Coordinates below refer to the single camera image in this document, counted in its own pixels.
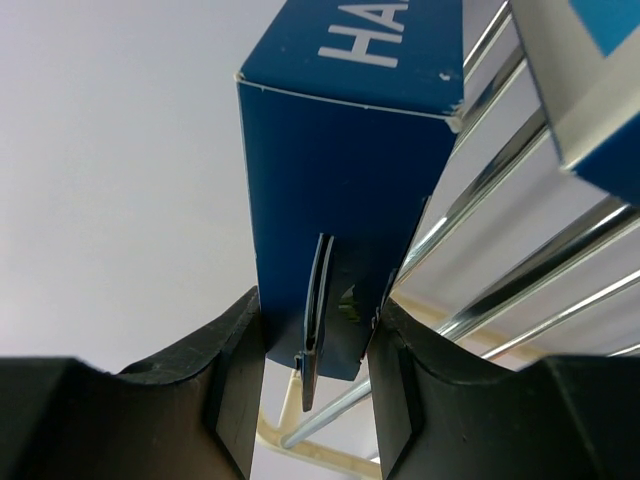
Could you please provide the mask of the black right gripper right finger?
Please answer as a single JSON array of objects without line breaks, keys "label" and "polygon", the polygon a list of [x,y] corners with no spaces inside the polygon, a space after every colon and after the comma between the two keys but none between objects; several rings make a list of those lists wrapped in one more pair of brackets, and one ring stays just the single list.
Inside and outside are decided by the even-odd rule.
[{"label": "black right gripper right finger", "polygon": [[388,302],[368,366],[386,479],[635,479],[639,362],[548,356],[512,371]]}]

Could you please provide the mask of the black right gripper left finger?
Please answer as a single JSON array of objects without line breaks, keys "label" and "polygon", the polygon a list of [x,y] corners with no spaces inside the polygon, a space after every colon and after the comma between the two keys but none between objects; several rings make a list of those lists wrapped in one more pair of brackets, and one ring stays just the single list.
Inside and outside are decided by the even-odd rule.
[{"label": "black right gripper left finger", "polygon": [[117,374],[1,361],[5,479],[246,479],[265,348],[256,290]]}]

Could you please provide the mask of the blue white Harry's razor box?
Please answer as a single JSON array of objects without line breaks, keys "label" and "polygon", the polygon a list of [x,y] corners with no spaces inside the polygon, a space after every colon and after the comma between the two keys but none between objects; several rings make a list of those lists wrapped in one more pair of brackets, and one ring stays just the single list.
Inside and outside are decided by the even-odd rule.
[{"label": "blue white Harry's razor box", "polygon": [[459,1],[288,1],[236,76],[271,360],[353,380],[462,128]]}]

